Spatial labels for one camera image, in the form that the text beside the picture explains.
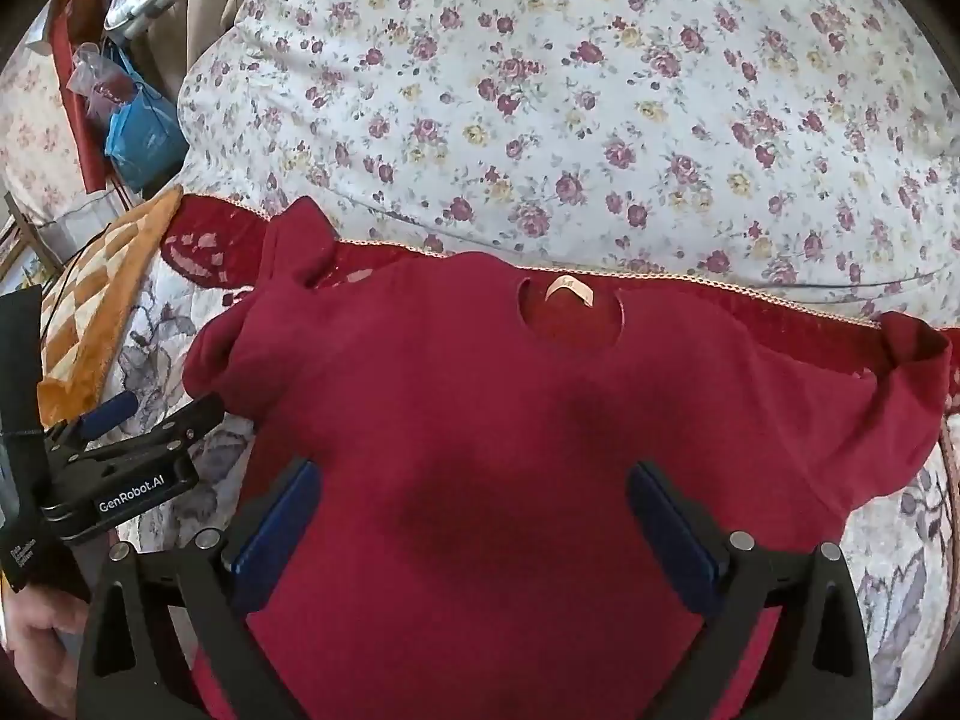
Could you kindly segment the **person's left hand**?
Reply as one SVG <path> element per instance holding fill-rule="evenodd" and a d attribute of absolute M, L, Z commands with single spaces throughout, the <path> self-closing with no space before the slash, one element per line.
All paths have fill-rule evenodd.
<path fill-rule="evenodd" d="M 60 634 L 80 635 L 88 605 L 62 590 L 28 585 L 3 587 L 7 652 L 32 697 L 55 718 L 75 717 L 76 661 Z"/>

